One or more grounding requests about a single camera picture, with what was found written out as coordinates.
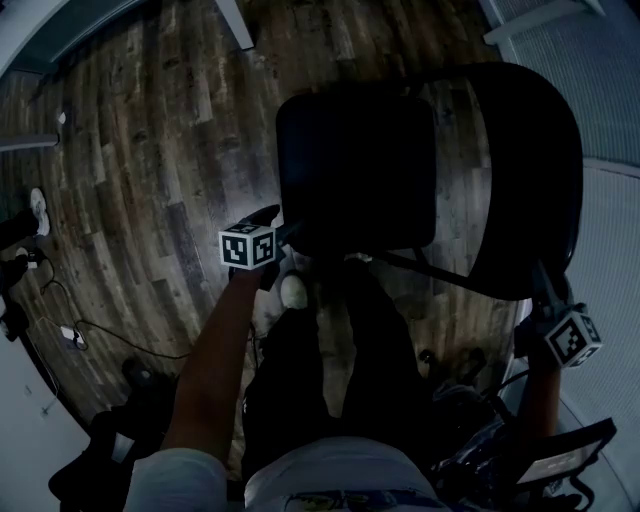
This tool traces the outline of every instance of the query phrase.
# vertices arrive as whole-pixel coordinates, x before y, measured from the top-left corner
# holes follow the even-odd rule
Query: sleeve
[[[227,472],[214,456],[173,448],[136,461],[125,512],[224,512]]]

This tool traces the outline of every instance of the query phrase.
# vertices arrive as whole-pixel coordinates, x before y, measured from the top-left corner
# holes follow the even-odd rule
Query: fiducial marker cube
[[[602,347],[591,317],[578,311],[567,314],[544,339],[563,368],[581,366]]]
[[[276,230],[255,224],[234,224],[220,231],[220,261],[251,270],[275,261]]]

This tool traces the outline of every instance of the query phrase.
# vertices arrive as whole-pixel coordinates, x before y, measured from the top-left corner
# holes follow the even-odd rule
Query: wooden floor
[[[61,135],[54,149],[0,154],[0,217],[17,213],[32,186],[43,188],[52,234],[38,244],[71,294],[74,318],[61,290],[40,296],[47,267],[25,276],[12,295],[87,420],[125,400],[120,365],[127,357],[167,373],[181,362],[141,354],[90,328],[83,329],[89,350],[72,350],[43,317],[58,324],[82,317],[154,351],[188,352],[227,282],[217,230],[280,201],[275,115],[285,100],[338,82],[497,60],[482,44],[488,27],[472,0],[253,0],[246,10],[254,50],[236,49],[215,2],[149,2],[40,87],[24,75],[0,86],[0,135]],[[436,111],[439,172],[437,235],[426,253],[465,273],[489,198],[486,135],[468,84],[436,84],[424,97]],[[485,379],[499,374],[514,303],[382,263],[373,271],[406,317],[416,353],[429,347],[455,364],[481,346],[493,370]],[[315,292],[326,396],[339,415],[354,355],[350,328],[340,298],[321,285]],[[281,313],[275,290],[261,292],[256,307],[262,334]],[[253,369],[248,350],[243,386]],[[233,475],[242,444],[238,421]]]

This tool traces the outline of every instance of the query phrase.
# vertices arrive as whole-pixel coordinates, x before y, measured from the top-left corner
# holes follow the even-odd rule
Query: wrist
[[[255,288],[258,288],[258,286],[260,286],[260,280],[262,279],[263,271],[263,267],[253,270],[236,269],[233,273],[231,281],[235,281],[237,283],[245,284],[248,286],[255,286]]]
[[[529,350],[529,369],[535,373],[553,373],[560,370],[558,361],[546,344]]]

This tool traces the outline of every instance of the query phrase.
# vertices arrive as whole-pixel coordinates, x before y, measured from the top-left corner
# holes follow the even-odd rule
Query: power adapter
[[[84,350],[87,348],[87,344],[85,343],[84,338],[82,337],[82,334],[80,334],[80,331],[78,331],[77,329],[74,329],[73,327],[68,327],[66,325],[61,325],[60,332],[62,332],[62,335],[65,338],[73,342],[73,344],[75,345],[75,348],[79,350]]]

